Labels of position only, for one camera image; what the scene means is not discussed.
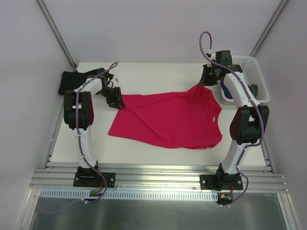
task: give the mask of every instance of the black cloth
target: black cloth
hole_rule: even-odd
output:
[[[58,94],[64,95],[65,91],[74,91],[75,89],[82,86],[87,78],[89,78],[90,76],[97,75],[103,71],[105,71],[104,68],[94,69],[86,73],[79,73],[78,71],[64,71],[62,74],[62,80],[61,85],[59,86]]]

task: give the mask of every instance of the metal floor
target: metal floor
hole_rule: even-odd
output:
[[[40,198],[53,211],[73,199]],[[276,194],[245,194],[230,208],[215,202],[162,200],[101,200],[77,202],[45,214],[35,211],[31,230],[286,230]]]

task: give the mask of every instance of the black mounting plate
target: black mounting plate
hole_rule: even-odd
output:
[[[107,188],[114,188],[115,187],[115,181],[116,181],[116,173],[114,172],[102,172],[101,173],[105,179],[106,179],[106,186]],[[99,180],[96,178],[86,178],[86,177],[80,177],[80,174],[78,172],[75,175],[75,178],[73,180],[73,186],[74,187],[99,187],[102,181],[102,178],[99,176]]]
[[[200,175],[201,190],[215,190],[210,186],[210,183],[215,180],[215,174]],[[243,190],[241,177],[237,177],[236,181],[220,184],[222,190],[231,190],[231,185],[233,185],[233,190]]]

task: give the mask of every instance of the metal frame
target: metal frame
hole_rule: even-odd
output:
[[[44,0],[36,0],[36,2],[38,4],[39,8],[41,9],[42,13],[44,14],[44,17],[47,20],[47,23],[49,24],[52,33],[54,34],[55,38],[57,39],[58,44],[61,47],[68,63],[70,64],[70,66],[72,68],[76,69],[77,64],[75,63],[75,61],[73,60],[69,50],[67,49],[67,46],[65,45],[65,42],[63,41],[63,38],[62,38],[61,34],[59,33],[59,30],[58,30],[57,26],[55,25]]]
[[[275,12],[270,18],[260,38],[255,44],[250,55],[255,56],[263,45],[268,34],[271,32],[279,16],[290,0],[281,0]],[[77,64],[74,62],[67,49],[44,0],[36,0],[51,31],[56,37],[68,63],[74,70]],[[47,157],[43,169],[35,170],[30,184],[30,192],[26,201],[26,207],[22,219],[19,221],[19,229],[29,229],[36,203],[41,188],[65,188],[73,189],[72,186],[77,163],[51,162],[53,149],[63,119],[63,108],[56,122],[52,139],[47,151]],[[285,178],[281,174],[275,174],[270,151],[267,143],[262,144],[263,157],[266,166],[242,166],[242,171],[249,177],[250,193],[277,193],[281,209],[288,229],[301,229],[293,210],[292,201]],[[217,166],[171,166],[171,165],[128,165],[128,164],[99,164],[104,172],[115,172],[117,174],[116,188],[113,190],[135,190],[135,191],[173,191],[173,192],[201,192],[199,175],[213,174]]]
[[[260,35],[257,43],[255,44],[253,50],[250,53],[251,57],[254,57],[260,48],[262,47],[264,41],[268,37],[269,33],[271,32],[272,28],[274,27],[275,23],[279,19],[279,16],[282,14],[283,10],[285,9],[286,5],[289,3],[290,0],[281,0],[278,4],[276,10],[274,11],[272,17],[270,18],[268,24],[265,26],[262,34]]]
[[[35,170],[30,187],[74,188],[77,163],[51,164],[45,170]],[[115,189],[147,191],[201,191],[201,174],[214,174],[217,166],[172,166],[99,164],[103,172],[116,173]],[[288,193],[285,178],[272,174],[268,166],[242,167],[249,177],[250,193]]]

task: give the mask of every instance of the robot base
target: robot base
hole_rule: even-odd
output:
[[[106,179],[106,185],[108,188],[115,187],[116,174],[113,172],[101,173]],[[94,170],[78,167],[73,181],[74,187],[99,187],[101,185],[102,178]]]
[[[202,190],[243,190],[240,174],[224,173],[221,163],[215,175],[200,175],[200,183]]]

